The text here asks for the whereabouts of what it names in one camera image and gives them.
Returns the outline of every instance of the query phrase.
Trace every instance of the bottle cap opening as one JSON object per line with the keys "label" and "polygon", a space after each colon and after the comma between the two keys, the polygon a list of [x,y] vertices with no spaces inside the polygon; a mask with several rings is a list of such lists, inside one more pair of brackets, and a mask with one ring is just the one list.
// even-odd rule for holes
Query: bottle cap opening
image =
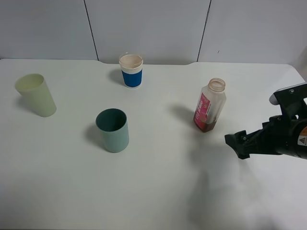
{"label": "bottle cap opening", "polygon": [[212,78],[209,82],[209,89],[214,92],[223,92],[225,90],[225,81],[220,78]]}

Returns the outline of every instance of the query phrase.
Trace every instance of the table surface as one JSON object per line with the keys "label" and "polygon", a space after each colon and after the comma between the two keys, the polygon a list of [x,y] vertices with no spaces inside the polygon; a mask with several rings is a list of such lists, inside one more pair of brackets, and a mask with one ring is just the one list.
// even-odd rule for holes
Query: table surface
{"label": "table surface", "polygon": [[[14,89],[42,74],[57,105],[33,114]],[[192,119],[201,88],[226,82],[213,131]],[[92,60],[0,60],[0,227],[103,230],[306,229],[307,161],[252,155],[240,160],[224,135],[252,132],[280,114],[269,96],[302,83],[289,65],[144,65],[137,89],[119,65]],[[96,116],[128,116],[121,153],[101,146]]]}

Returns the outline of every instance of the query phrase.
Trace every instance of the plastic bottle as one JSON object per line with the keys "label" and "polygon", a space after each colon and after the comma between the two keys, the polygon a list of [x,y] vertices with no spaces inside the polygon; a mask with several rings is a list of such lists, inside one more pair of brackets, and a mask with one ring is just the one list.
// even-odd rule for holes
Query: plastic bottle
{"label": "plastic bottle", "polygon": [[194,122],[204,133],[211,131],[226,102],[225,82],[213,78],[201,89],[200,99],[194,114]]}

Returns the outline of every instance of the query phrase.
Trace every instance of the cup rim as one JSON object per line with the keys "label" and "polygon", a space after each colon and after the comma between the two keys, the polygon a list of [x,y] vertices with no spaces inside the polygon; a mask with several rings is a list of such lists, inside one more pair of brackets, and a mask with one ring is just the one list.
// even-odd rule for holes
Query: cup rim
{"label": "cup rim", "polygon": [[[125,121],[125,123],[123,124],[122,127],[120,127],[120,128],[117,129],[117,130],[113,130],[113,131],[105,131],[105,130],[101,129],[101,128],[97,125],[97,119],[98,119],[98,117],[99,117],[103,112],[108,111],[108,110],[118,110],[118,111],[122,112],[122,113],[125,115],[126,121]],[[109,108],[109,109],[105,109],[105,110],[101,111],[101,112],[97,115],[96,120],[95,120],[95,124],[96,124],[97,128],[100,129],[101,131],[105,132],[105,133],[117,132],[117,131],[121,130],[121,129],[126,125],[126,123],[127,123],[127,115],[125,114],[124,111],[122,111],[122,110],[120,110],[120,109],[117,109],[117,108]]]}
{"label": "cup rim", "polygon": [[[32,76],[32,75],[36,75],[36,76],[38,76],[39,78],[41,78],[41,79],[42,79],[42,82],[41,82],[39,85],[37,85],[37,86],[35,86],[35,87],[33,87],[33,88],[30,88],[30,89],[20,89],[20,88],[18,88],[18,84],[20,83],[20,81],[22,81],[22,80],[24,80],[25,78],[27,78],[27,77],[29,77],[29,76]],[[17,79],[17,81],[15,82],[15,89],[16,89],[18,92],[30,92],[30,91],[33,91],[33,90],[38,89],[44,82],[45,82],[45,78],[44,78],[43,75],[41,75],[41,74],[39,74],[39,73],[30,73],[30,74],[24,75],[24,76],[20,77],[19,79]]]}
{"label": "cup rim", "polygon": [[[127,55],[130,55],[130,56],[138,56],[138,57],[141,58],[140,62],[134,64],[134,65],[137,66],[137,67],[134,67],[134,68],[127,68],[127,67],[125,67],[125,66],[122,66],[121,63],[123,63],[123,64],[125,64],[125,63],[122,62],[122,61],[120,61],[120,60],[121,60],[122,57],[127,56]],[[126,69],[137,69],[137,68],[139,68],[139,67],[143,64],[143,58],[141,57],[141,55],[139,55],[139,54],[131,54],[131,53],[128,53],[128,52],[126,52],[126,53],[120,55],[118,60],[119,60],[120,66],[121,66],[121,67],[124,67],[124,68],[126,68]]]}

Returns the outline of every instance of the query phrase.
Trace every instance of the cup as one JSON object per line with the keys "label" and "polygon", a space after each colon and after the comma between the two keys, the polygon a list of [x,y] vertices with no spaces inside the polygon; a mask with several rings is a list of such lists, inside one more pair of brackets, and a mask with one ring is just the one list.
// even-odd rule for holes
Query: cup
{"label": "cup", "polygon": [[121,152],[129,144],[126,114],[119,109],[106,109],[96,118],[96,125],[102,132],[102,143],[110,152]]}
{"label": "cup", "polygon": [[125,85],[137,88],[142,82],[143,59],[140,55],[125,53],[119,57],[119,64]]}
{"label": "cup", "polygon": [[39,116],[51,116],[57,110],[42,75],[34,73],[21,77],[16,81],[15,89]]}

